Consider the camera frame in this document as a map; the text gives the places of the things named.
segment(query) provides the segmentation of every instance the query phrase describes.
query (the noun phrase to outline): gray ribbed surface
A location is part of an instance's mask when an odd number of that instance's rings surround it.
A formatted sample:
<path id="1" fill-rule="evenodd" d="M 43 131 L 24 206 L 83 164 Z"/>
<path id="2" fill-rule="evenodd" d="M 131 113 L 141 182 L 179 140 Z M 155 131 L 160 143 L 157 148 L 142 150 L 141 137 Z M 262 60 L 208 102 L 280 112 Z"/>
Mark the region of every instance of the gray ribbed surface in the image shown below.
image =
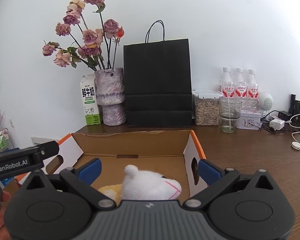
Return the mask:
<path id="1" fill-rule="evenodd" d="M 184 210 L 176 201 L 150 203 L 123 201 L 116 210 L 99 212 L 74 240 L 226 240 L 200 212 Z"/>

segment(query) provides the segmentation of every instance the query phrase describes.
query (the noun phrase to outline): human hand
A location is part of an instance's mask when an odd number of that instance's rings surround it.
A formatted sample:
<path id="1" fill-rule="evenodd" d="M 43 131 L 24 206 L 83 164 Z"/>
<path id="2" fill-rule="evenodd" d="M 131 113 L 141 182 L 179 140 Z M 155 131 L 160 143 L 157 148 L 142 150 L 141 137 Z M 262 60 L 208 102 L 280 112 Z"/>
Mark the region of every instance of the human hand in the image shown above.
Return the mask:
<path id="1" fill-rule="evenodd" d="M 11 195 L 8 192 L 3 191 L 1 194 L 0 201 L 6 202 L 10 199 L 11 199 Z M 9 232 L 8 232 L 7 228 L 5 227 L 4 220 L 3 220 L 5 211 L 6 211 L 6 209 L 1 205 L 0 206 L 0 240 L 10 240 Z"/>

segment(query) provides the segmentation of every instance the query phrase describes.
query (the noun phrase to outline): glass cup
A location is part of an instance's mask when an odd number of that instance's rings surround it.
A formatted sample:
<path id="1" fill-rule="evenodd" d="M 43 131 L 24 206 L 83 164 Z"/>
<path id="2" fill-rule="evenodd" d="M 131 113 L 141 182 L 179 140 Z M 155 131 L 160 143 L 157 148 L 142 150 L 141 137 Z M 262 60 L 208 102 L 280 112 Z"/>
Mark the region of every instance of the glass cup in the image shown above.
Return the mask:
<path id="1" fill-rule="evenodd" d="M 219 99 L 219 123 L 223 132 L 233 133 L 240 117 L 242 102 L 233 98 Z"/>

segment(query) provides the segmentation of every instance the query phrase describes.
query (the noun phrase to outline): vase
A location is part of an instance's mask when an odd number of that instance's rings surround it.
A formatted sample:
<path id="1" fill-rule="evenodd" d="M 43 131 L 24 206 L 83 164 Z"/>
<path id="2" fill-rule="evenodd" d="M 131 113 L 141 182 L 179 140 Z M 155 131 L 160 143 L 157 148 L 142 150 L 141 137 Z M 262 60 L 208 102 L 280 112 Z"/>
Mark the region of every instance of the vase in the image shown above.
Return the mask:
<path id="1" fill-rule="evenodd" d="M 105 125 L 115 126 L 126 122 L 126 115 L 122 104 L 102 106 L 102 113 Z"/>
<path id="2" fill-rule="evenodd" d="M 126 121 L 123 105 L 124 85 L 123 68 L 95 71 L 97 103 L 102 106 L 103 123 L 105 125 L 120 125 Z"/>

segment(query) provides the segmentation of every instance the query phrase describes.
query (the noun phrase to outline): white plush bear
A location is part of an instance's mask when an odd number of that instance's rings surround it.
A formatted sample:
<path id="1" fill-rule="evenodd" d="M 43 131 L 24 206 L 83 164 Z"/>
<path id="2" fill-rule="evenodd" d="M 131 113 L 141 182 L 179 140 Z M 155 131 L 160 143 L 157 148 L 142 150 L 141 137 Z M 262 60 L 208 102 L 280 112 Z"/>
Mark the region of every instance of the white plush bear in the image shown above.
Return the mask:
<path id="1" fill-rule="evenodd" d="M 181 185 L 174 179 L 152 171 L 139 171 L 134 165 L 125 167 L 122 200 L 171 200 L 181 194 Z"/>

